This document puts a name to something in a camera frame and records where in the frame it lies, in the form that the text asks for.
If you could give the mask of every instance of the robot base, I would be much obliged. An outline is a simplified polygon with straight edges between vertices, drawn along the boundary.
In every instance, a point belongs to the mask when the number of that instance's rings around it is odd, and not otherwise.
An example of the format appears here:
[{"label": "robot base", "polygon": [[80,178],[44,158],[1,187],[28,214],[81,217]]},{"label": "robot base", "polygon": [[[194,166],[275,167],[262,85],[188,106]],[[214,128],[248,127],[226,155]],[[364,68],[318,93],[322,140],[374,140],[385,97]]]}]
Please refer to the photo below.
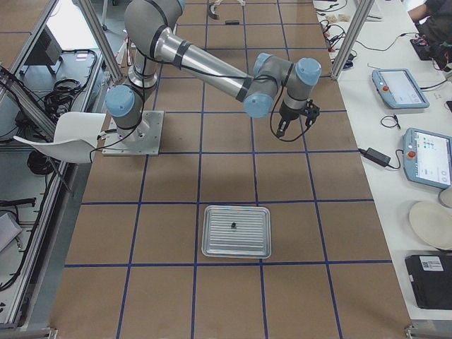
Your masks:
[{"label": "robot base", "polygon": [[[145,119],[150,126],[149,131],[142,137],[140,141],[131,143],[117,143],[111,148],[104,148],[102,154],[106,156],[125,156],[125,155],[158,155],[160,149],[160,139],[162,136],[163,111],[143,111],[143,119]],[[109,129],[115,129],[116,124],[113,119],[110,122]],[[111,145],[119,141],[119,136],[116,133],[107,134],[105,138],[105,145]]]}]

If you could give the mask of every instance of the blue control panel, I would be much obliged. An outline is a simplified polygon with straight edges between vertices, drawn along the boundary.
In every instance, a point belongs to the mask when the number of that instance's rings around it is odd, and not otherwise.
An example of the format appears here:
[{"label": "blue control panel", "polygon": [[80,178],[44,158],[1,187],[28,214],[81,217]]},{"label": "blue control panel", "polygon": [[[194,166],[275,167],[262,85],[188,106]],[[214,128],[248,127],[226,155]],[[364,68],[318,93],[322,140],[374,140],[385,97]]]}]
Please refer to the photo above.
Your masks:
[{"label": "blue control panel", "polygon": [[376,69],[372,80],[383,101],[393,109],[427,108],[429,101],[407,69]]},{"label": "blue control panel", "polygon": [[421,129],[403,137],[403,168],[408,180],[446,189],[451,185],[452,138]]}]

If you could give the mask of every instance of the beige circular plate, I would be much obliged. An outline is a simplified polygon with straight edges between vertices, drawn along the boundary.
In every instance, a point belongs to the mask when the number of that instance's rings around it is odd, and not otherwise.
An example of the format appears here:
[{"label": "beige circular plate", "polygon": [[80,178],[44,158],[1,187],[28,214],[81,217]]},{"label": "beige circular plate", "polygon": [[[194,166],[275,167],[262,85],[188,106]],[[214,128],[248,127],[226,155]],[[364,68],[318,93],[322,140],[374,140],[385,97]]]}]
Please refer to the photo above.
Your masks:
[{"label": "beige circular plate", "polygon": [[429,245],[452,249],[452,215],[438,203],[416,203],[410,210],[410,224],[419,238]]}]

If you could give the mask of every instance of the metal base plate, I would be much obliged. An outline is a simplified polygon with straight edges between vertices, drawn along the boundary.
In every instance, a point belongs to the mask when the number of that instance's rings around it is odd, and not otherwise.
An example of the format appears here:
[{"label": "metal base plate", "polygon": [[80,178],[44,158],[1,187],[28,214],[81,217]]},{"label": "metal base plate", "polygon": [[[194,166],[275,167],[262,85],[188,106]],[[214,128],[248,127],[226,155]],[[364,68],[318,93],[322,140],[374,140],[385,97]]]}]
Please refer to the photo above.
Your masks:
[{"label": "metal base plate", "polygon": [[[130,145],[119,142],[112,147],[104,148],[103,155],[106,156],[124,156],[124,155],[158,155],[160,149],[160,139],[162,137],[163,111],[143,111],[143,119],[150,126],[150,130],[136,143]],[[116,124],[113,119],[110,122],[109,129],[115,129]],[[111,145],[119,141],[116,133],[107,134],[105,145]]]},{"label": "metal base plate", "polygon": [[268,258],[270,211],[264,207],[208,206],[202,251],[205,256]]}]

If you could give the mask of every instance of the gray rectangular tray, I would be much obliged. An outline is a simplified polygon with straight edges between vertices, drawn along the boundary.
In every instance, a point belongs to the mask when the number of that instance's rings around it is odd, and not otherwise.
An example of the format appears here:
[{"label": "gray rectangular tray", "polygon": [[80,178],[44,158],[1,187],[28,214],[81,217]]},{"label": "gray rectangular tray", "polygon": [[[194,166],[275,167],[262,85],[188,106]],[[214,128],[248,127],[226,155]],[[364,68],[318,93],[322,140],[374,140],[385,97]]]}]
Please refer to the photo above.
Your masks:
[{"label": "gray rectangular tray", "polygon": [[208,206],[202,252],[205,256],[268,258],[270,211],[253,206]]}]

